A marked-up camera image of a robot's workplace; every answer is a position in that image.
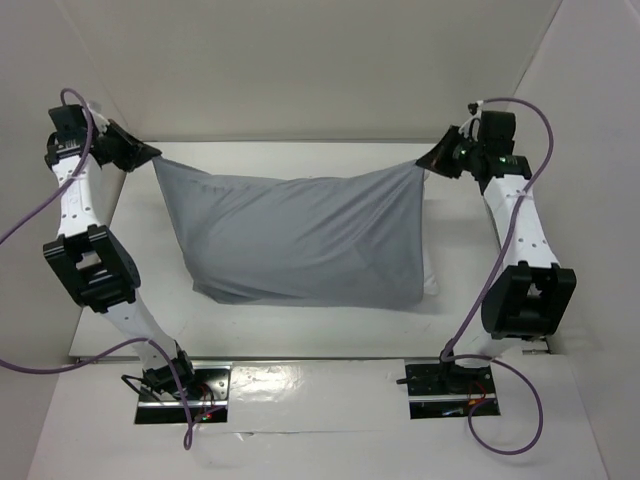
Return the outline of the grey pillowcase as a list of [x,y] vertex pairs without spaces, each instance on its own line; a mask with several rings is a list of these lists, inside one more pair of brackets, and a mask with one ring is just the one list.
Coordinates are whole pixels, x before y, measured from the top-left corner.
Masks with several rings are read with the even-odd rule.
[[426,296],[412,162],[293,180],[153,166],[193,287],[218,303],[404,310]]

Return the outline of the white pillow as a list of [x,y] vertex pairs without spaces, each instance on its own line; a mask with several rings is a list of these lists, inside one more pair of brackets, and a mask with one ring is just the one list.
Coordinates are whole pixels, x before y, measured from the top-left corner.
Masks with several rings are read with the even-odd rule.
[[427,226],[427,182],[429,173],[423,172],[422,176],[422,221],[421,221],[421,245],[423,265],[423,291],[426,296],[434,297],[439,293],[439,285],[433,262],[430,255],[429,234]]

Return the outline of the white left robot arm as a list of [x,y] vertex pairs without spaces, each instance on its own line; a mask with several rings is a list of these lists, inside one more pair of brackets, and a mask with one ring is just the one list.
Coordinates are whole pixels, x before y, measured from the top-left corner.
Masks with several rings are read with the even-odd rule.
[[187,398],[197,387],[193,365],[144,304],[135,262],[98,206],[103,166],[129,173],[161,152],[79,104],[52,108],[49,117],[54,131],[45,162],[64,191],[59,229],[44,245],[44,258],[77,305],[103,316],[133,340],[149,390]]

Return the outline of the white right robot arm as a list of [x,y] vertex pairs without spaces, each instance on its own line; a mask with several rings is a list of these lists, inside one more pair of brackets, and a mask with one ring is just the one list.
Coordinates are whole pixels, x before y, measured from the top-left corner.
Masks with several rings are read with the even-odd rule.
[[528,160],[515,154],[516,117],[469,106],[470,117],[452,126],[416,164],[457,179],[476,181],[493,222],[498,258],[458,331],[444,347],[448,359],[436,379],[448,392],[471,379],[465,362],[480,363],[511,347],[553,335],[577,286],[577,277],[553,253],[537,211]]

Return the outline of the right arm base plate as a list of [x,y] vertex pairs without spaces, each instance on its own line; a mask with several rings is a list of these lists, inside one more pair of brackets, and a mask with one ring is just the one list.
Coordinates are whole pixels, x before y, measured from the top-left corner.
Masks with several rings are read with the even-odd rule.
[[406,363],[404,377],[412,420],[499,416],[496,387],[489,367],[466,368],[456,364]]

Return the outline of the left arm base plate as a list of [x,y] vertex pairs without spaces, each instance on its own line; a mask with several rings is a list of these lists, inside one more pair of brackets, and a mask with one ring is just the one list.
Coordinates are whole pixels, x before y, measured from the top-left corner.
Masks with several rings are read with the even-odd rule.
[[[229,363],[196,361],[194,380],[184,394],[193,419],[199,424],[222,424],[228,420],[231,383]],[[185,424],[186,416],[178,393],[152,390],[138,377],[127,379],[138,398],[136,425]]]

